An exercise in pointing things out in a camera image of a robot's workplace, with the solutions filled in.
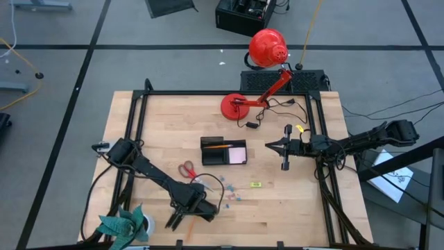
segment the black clip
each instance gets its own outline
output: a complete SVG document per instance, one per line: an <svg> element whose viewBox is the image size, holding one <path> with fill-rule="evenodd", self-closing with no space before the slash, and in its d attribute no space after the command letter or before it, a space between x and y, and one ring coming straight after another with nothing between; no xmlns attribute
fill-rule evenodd
<svg viewBox="0 0 444 250"><path fill-rule="evenodd" d="M176 240L176 250L182 250L183 240Z"/></svg>
<svg viewBox="0 0 444 250"><path fill-rule="evenodd" d="M284 242L277 242L277 250L284 250Z"/></svg>

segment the red lamp base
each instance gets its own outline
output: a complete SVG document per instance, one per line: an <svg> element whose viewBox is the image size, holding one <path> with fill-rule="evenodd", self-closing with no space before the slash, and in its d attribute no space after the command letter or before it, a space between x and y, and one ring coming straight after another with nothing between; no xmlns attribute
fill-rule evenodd
<svg viewBox="0 0 444 250"><path fill-rule="evenodd" d="M236 121L245 118L248 115L248 111L250 111L250 107L233 106L231 101L234 101L234 99L246 100L241 94L229 94L221 102L221 112L225 118Z"/></svg>

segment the pen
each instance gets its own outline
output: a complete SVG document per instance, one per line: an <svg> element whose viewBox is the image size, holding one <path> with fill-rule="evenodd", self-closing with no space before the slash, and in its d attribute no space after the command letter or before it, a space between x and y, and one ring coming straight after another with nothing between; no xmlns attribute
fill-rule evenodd
<svg viewBox="0 0 444 250"><path fill-rule="evenodd" d="M233 147L232 144L228 144L228 145L217 145L217 146L208 146L208 147L204 147L204 149L226 149L229 147Z"/></svg>

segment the wooden table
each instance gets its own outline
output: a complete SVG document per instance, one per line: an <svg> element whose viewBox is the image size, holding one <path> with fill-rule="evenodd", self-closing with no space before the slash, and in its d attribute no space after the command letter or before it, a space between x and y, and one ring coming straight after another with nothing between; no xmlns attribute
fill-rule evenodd
<svg viewBox="0 0 444 250"><path fill-rule="evenodd" d="M112 100L104 140L112 141L123 137L132 92L115 92ZM347 137L347 131L337 92L321 92L328 134L333 139ZM234 193L241 201L224 197L221 211L208 223L198 217L190 240L184 245L234 245L234 246L276 246L284 241L286 247L327 246L328 239L318 181L314 178L315 162L311 158L290 157L290 170L280 170L282 158L267 149L264 144L279 140L286 124L300 124L299 119L289 115L276 115L268 111L262 125L257 129L238 128L236 122L225 119L220 112L223 96L173 96L155 95L148 97L142 139L145 141L143 154L162 171L178 181L189 181L178 173L178 165L191 160L196 172L223 176L224 184L232 184ZM286 101L290 96L275 97ZM296 99L305 108L303 97ZM312 104L316 115L316 106ZM138 110L132 134L135 134ZM297 106L276 107L277 112L299 115L304 113ZM260 108L251 108L246 121L255 122ZM226 140L246 139L248 164L203 167L199 149L201 136L223 136ZM297 129L293 137L298 136ZM308 141L309 133L302 137ZM96 178L108 165L99 159ZM355 167L351 157L347 166ZM99 215L105 215L109 208L116 178L116 169L103 176L91 195L85 220L85 234L91 235L100 224ZM343 209L362 235L372 241L366 207L355 172L350 169L336 171ZM207 200L217 204L220 185L211 178L205 178L215 193L208 192ZM262 188L250 188L250 182L261 182ZM186 216L176 231L164 228L173 211L169 206L169 195L150 180L136 179L131 210L143 204L143 211L155 218L155 232L149 245L175 245L176 240L185 240L189 225L194 217ZM340 240L336 215L332 211L336 241Z"/></svg>

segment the teal leaves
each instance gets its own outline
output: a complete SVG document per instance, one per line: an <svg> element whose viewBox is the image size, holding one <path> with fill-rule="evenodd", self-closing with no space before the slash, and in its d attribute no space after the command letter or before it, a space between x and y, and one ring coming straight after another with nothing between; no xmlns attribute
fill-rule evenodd
<svg viewBox="0 0 444 250"><path fill-rule="evenodd" d="M121 217L105 217L99 216L103 225L110 230L118 233L118 235L131 236L134 235L135 223L129 219Z"/></svg>
<svg viewBox="0 0 444 250"><path fill-rule="evenodd" d="M100 216L102 224L97 228L99 232L116 236L111 250L121 250L129 246L136 239L141 242L148 241L148 234L144 228L144 214L140 204L133 213L125 211L119 206L120 217Z"/></svg>

